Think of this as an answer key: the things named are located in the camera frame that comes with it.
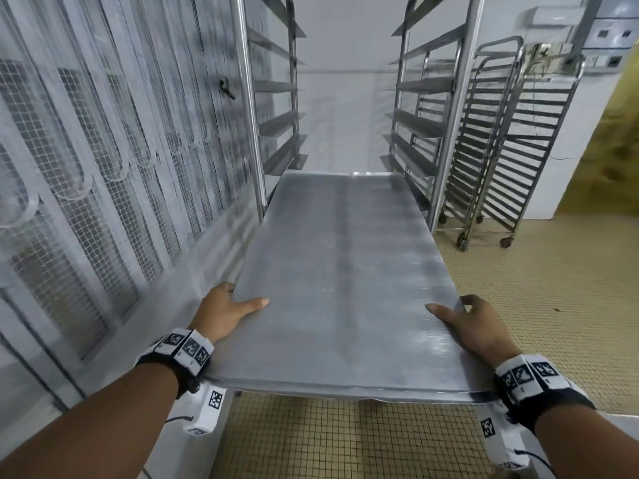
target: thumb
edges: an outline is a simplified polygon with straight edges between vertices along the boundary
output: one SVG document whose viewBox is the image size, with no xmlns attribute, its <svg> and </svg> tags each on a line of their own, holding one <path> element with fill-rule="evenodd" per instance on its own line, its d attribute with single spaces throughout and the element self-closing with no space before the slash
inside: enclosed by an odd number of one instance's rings
<svg viewBox="0 0 639 479">
<path fill-rule="evenodd" d="M 239 303 L 239 305 L 242 316 L 246 316 L 246 314 L 259 311 L 260 309 L 264 309 L 266 306 L 268 306 L 268 298 L 256 297 L 255 299 L 249 299 L 248 301 Z"/>
<path fill-rule="evenodd" d="M 426 309 L 435 314 L 443 322 L 455 325 L 459 320 L 459 313 L 446 306 L 439 304 L 427 304 Z"/>
</svg>

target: person's right arm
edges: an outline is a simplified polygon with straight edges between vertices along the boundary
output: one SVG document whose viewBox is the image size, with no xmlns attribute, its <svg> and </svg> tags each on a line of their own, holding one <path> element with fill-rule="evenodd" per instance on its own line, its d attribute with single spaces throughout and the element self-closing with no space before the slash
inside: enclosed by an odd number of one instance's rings
<svg viewBox="0 0 639 479">
<path fill-rule="evenodd" d="M 478 296 L 461 298 L 469 312 L 428 304 L 427 309 L 450 324 L 466 348 L 496 369 L 522 354 L 490 303 Z M 595 410 L 558 405 L 542 413 L 535 435 L 558 479 L 626 479 L 639 476 L 639 441 Z"/>
</svg>

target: hand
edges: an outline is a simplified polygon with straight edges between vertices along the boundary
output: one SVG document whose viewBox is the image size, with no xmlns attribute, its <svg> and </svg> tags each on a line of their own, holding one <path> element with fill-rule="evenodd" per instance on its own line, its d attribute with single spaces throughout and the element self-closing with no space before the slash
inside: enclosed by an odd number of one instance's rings
<svg viewBox="0 0 639 479">
<path fill-rule="evenodd" d="M 461 302 L 465 306 L 471 306 L 470 312 L 457 312 L 437 304 L 427 304 L 426 309 L 450 324 L 458 332 L 462 344 L 478 354 L 492 368 L 522 354 L 490 303 L 475 294 L 462 296 Z"/>
<path fill-rule="evenodd" d="M 197 330 L 211 343 L 215 343 L 226 338 L 246 314 L 259 311 L 268 305 L 266 297 L 235 303 L 231 301 L 234 289 L 235 284 L 222 282 L 208 291 L 193 321 L 188 325 L 189 329 Z"/>
</svg>

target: floor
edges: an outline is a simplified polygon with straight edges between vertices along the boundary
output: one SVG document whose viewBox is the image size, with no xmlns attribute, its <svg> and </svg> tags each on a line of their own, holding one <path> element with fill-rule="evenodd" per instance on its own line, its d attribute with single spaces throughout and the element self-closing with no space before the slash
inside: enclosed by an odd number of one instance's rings
<svg viewBox="0 0 639 479">
<path fill-rule="evenodd" d="M 491 222 L 484 222 L 490 230 Z M 524 222 L 510 249 L 436 241 L 460 294 L 491 301 L 515 341 L 554 361 L 608 412 L 639 414 L 639 219 Z M 237 397 L 211 477 L 486 478 L 470 407 Z"/>
</svg>

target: yellow wall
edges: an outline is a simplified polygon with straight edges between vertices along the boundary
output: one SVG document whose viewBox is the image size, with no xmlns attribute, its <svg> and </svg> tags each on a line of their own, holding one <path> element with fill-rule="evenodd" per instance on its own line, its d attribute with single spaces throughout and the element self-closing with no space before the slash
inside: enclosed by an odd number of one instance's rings
<svg viewBox="0 0 639 479">
<path fill-rule="evenodd" d="M 639 46 L 624 68 L 557 213 L 639 217 Z"/>
</svg>

